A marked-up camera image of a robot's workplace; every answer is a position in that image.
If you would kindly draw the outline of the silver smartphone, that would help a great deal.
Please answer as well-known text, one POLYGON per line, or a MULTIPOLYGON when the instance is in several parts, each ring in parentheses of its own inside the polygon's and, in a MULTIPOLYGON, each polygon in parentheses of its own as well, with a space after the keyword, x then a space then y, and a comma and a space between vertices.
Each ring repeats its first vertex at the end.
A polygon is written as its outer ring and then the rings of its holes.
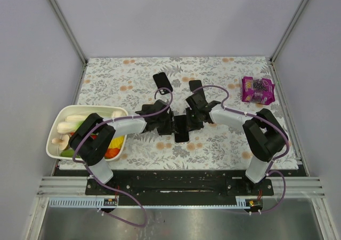
POLYGON ((174 117, 174 140, 175 143, 178 144, 189 142, 186 115, 178 115, 174 117))

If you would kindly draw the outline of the dark smartphone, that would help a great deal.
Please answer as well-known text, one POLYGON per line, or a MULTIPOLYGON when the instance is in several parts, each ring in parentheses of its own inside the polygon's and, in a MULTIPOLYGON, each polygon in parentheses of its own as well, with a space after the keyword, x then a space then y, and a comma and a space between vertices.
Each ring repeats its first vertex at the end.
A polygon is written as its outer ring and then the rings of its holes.
MULTIPOLYGON (((198 79, 191 80, 191 81, 189 81, 189 87, 190 87, 190 91, 191 91, 192 93, 194 93, 196 89, 202 87, 202 82, 201 82, 201 80, 198 80, 198 79)), ((205 93, 204 93, 203 89, 199 89, 199 90, 197 90, 197 92, 198 92, 203 98, 205 98, 205 93)))

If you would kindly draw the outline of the black phone case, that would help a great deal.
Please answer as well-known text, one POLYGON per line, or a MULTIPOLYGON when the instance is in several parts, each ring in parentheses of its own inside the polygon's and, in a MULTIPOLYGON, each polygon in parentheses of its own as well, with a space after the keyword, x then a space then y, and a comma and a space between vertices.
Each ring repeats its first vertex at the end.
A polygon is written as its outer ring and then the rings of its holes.
POLYGON ((173 91, 171 83, 165 72, 154 74, 153 80, 161 95, 169 94, 173 91))

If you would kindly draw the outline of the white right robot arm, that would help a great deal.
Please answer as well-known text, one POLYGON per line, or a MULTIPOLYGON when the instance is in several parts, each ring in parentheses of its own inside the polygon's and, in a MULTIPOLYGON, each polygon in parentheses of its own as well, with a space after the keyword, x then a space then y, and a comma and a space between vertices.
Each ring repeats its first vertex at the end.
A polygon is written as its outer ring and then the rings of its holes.
POLYGON ((219 124, 243 131, 253 157, 246 169, 246 177, 259 183, 269 174, 275 155, 289 149, 288 136, 272 112, 262 109, 255 115, 227 108, 218 101, 207 102, 199 93, 186 98, 195 123, 219 124))

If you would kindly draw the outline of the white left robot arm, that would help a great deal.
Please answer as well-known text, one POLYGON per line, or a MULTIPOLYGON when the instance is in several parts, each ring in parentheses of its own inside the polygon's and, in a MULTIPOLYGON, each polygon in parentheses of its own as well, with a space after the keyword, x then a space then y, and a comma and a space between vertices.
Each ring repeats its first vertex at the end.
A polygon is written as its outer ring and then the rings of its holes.
POLYGON ((92 113, 70 137, 69 146, 94 178, 101 183, 108 183, 113 172, 104 155, 111 141, 117 137, 154 130, 159 135, 171 135, 174 132, 174 113, 162 100, 143 105, 135 114, 114 119, 104 119, 92 113))

